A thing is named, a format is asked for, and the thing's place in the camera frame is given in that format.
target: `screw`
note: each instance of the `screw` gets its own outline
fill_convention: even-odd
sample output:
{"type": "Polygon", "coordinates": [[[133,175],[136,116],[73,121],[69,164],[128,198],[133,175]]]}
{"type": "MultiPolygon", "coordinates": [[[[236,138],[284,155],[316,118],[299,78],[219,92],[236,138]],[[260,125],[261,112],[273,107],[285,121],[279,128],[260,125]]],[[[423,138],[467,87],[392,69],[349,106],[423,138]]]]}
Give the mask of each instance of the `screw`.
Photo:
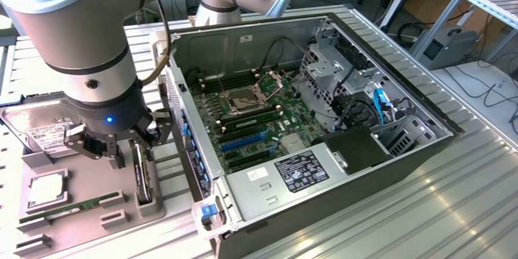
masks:
{"type": "Polygon", "coordinates": [[[96,89],[98,87],[98,81],[97,80],[86,80],[84,82],[84,85],[89,88],[89,89],[96,89]]]}

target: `warning label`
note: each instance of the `warning label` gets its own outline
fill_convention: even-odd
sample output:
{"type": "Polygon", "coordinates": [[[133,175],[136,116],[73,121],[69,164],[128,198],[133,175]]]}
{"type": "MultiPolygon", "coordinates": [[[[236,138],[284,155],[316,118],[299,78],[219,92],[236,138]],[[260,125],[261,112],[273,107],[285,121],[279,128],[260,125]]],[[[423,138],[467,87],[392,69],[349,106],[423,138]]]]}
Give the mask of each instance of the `warning label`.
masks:
{"type": "Polygon", "coordinates": [[[275,167],[293,193],[329,178],[312,151],[275,162],[275,167]]]}
{"type": "Polygon", "coordinates": [[[26,130],[26,133],[30,135],[42,152],[46,154],[53,154],[68,150],[68,147],[62,145],[65,125],[68,124],[72,124],[72,122],[68,121],[65,123],[52,124],[44,127],[34,127],[33,129],[26,130]]]}

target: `robotic arm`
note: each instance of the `robotic arm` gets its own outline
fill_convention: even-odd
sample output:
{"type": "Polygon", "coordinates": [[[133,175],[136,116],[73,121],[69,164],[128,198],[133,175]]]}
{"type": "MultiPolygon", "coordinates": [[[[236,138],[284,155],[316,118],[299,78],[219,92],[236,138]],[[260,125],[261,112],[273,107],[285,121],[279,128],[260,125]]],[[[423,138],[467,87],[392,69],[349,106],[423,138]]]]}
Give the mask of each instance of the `robotic arm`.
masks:
{"type": "MultiPolygon", "coordinates": [[[[124,19],[153,0],[1,1],[60,75],[64,93],[82,119],[66,131],[64,144],[92,159],[121,159],[116,141],[132,139],[148,150],[165,142],[172,119],[168,112],[151,113],[145,107],[145,84],[136,77],[123,28],[124,19]],[[153,120],[157,127],[149,132],[153,120]]],[[[239,21],[237,5],[280,16],[288,1],[201,0],[196,24],[239,21]]]]}

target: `power supply label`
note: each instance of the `power supply label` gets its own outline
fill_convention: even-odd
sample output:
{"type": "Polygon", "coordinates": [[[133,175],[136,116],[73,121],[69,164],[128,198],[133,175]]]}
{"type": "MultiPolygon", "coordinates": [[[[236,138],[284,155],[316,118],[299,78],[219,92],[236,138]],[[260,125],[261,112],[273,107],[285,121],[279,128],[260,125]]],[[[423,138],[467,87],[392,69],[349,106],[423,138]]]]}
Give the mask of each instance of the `power supply label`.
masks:
{"type": "Polygon", "coordinates": [[[329,178],[312,151],[275,162],[275,167],[292,193],[329,178]]]}

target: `motherboard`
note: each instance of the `motherboard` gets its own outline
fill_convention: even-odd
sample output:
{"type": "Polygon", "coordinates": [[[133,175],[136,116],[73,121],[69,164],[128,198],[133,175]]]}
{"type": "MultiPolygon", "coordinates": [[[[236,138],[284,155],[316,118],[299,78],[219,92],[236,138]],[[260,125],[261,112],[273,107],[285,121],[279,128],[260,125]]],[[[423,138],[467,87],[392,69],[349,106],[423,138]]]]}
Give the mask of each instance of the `motherboard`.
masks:
{"type": "Polygon", "coordinates": [[[192,89],[219,161],[227,173],[297,150],[327,130],[292,87],[297,72],[247,72],[200,81],[192,89]]]}

